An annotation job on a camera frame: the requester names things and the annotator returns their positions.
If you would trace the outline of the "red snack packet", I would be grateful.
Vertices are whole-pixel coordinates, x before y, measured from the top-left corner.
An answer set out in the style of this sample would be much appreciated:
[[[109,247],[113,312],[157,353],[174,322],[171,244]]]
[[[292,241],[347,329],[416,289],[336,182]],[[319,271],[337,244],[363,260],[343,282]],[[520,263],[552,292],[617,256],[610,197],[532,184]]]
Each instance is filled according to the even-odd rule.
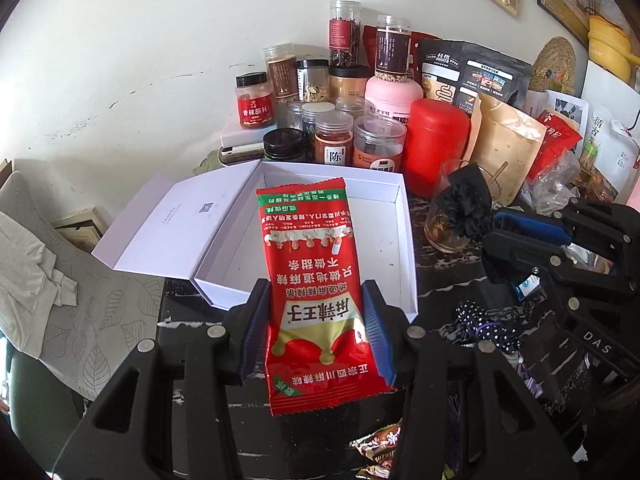
[[[336,408],[390,391],[364,325],[346,184],[257,191],[271,284],[265,367],[274,416]]]

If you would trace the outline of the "kraft paper pouch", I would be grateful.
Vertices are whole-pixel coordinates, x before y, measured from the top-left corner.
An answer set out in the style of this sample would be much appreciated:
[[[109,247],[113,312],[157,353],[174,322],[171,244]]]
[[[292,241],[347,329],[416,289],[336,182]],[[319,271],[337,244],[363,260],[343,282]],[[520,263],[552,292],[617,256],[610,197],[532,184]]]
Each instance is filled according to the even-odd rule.
[[[506,164],[496,181],[496,201],[512,203],[537,157],[546,127],[521,110],[480,92],[471,116],[472,130],[465,156],[492,176]]]

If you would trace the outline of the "white open gift box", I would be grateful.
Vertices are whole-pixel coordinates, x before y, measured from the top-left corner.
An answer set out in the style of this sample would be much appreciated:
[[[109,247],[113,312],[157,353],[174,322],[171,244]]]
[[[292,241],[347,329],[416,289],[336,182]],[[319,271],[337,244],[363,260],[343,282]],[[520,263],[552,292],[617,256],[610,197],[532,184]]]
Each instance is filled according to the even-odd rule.
[[[393,172],[303,162],[243,162],[180,182],[149,181],[93,249],[113,270],[190,281],[228,310],[268,275],[260,239],[260,188],[341,177],[354,220],[360,276],[388,304],[418,314],[416,260],[404,178]]]

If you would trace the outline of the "grey leaf pattern chair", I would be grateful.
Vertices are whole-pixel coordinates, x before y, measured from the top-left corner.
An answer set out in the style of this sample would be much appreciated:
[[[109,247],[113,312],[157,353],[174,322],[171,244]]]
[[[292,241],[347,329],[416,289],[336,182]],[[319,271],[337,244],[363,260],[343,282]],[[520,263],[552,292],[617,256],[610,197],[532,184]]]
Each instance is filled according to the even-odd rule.
[[[68,388],[94,400],[131,349],[156,335],[164,280],[118,272],[70,244],[43,217],[24,174],[1,188],[1,211],[56,255],[55,267],[77,283],[75,307],[54,307],[40,361]]]

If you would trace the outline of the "woven straw hat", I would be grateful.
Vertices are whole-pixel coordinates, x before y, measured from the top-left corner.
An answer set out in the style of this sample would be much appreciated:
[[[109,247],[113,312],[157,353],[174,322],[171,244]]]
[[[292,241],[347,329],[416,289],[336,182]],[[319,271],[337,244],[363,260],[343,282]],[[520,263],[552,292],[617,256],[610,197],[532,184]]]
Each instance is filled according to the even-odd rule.
[[[551,38],[539,52],[533,65],[530,91],[553,90],[566,94],[575,91],[576,54],[564,37]]]

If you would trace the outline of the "black printed pouch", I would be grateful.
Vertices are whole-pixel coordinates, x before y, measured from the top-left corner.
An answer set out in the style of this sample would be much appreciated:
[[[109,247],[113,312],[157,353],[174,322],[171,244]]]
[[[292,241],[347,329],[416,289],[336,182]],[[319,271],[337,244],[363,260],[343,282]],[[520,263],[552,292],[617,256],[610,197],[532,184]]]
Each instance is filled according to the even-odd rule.
[[[533,71],[519,58],[467,41],[421,39],[416,62],[424,96],[468,115],[480,93],[521,108]]]

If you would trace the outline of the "clear jar orange label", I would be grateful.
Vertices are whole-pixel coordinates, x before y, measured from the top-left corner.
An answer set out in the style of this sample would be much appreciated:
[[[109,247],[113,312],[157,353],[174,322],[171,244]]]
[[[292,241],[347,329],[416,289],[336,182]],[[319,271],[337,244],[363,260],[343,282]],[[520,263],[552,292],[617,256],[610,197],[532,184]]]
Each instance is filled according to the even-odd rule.
[[[401,122],[375,115],[355,119],[352,166],[399,172],[407,128]]]

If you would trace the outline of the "clear jar red powder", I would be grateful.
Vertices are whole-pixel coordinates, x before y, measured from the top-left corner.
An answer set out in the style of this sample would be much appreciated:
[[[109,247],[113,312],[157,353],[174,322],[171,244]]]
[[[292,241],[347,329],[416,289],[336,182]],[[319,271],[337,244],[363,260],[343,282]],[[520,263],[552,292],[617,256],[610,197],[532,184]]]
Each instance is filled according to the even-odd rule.
[[[340,110],[330,110],[316,117],[314,161],[317,164],[348,166],[352,161],[354,118]]]

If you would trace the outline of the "yellow pot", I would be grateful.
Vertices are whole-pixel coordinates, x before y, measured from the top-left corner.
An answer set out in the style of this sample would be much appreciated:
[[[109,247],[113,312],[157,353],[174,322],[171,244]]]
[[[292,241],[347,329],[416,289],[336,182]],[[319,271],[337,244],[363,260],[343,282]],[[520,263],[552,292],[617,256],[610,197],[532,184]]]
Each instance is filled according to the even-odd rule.
[[[631,81],[631,69],[639,66],[639,58],[632,54],[631,41],[620,27],[599,14],[589,17],[589,59],[615,75],[625,84]]]

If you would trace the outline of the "pink lidded jar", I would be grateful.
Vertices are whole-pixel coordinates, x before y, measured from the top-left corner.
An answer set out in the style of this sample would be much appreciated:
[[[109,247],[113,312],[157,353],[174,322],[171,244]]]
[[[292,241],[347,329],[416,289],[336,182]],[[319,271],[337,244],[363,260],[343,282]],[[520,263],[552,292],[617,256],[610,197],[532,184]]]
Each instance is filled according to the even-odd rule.
[[[413,79],[387,81],[371,77],[364,90],[368,113],[406,124],[413,102],[423,98],[423,89]]]

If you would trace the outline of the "white cloth on chair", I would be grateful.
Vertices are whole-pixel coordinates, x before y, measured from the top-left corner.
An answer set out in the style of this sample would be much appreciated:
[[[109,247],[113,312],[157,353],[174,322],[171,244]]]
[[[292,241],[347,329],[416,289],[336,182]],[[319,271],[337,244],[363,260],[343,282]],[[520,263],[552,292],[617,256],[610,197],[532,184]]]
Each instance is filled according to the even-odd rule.
[[[7,214],[1,216],[1,331],[40,357],[51,310],[77,306],[77,283],[55,267],[56,255]]]

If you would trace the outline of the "red label sauce jar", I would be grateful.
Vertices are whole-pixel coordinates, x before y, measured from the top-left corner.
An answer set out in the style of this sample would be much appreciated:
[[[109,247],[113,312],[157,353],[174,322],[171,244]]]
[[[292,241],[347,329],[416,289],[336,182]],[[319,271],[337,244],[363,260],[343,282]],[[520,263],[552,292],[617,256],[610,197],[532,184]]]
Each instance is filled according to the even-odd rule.
[[[242,128],[258,129],[273,124],[273,90],[266,72],[236,76],[235,94]]]

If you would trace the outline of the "tall jar brown label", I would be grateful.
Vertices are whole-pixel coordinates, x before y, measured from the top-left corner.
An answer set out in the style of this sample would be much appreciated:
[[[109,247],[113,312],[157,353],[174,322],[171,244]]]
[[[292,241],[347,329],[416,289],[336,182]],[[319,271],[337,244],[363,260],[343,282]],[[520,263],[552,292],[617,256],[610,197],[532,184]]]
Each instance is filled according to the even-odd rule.
[[[375,46],[375,76],[389,81],[408,78],[411,22],[390,14],[378,16]]]

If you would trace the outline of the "brown spice jar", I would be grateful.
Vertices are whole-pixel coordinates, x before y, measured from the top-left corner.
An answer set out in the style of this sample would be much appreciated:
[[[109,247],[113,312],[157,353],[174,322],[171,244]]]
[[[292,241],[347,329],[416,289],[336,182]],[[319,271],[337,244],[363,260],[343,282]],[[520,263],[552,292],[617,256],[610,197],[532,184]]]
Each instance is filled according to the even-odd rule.
[[[277,44],[264,49],[268,77],[278,103],[295,101],[298,96],[297,60],[292,44]]]

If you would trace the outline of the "tall jar dark tea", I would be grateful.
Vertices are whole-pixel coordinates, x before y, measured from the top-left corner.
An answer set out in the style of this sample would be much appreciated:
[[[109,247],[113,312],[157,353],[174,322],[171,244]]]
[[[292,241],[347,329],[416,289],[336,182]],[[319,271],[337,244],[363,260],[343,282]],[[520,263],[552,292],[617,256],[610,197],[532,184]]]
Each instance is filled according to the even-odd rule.
[[[330,3],[330,66],[351,68],[358,64],[361,3],[334,0]]]

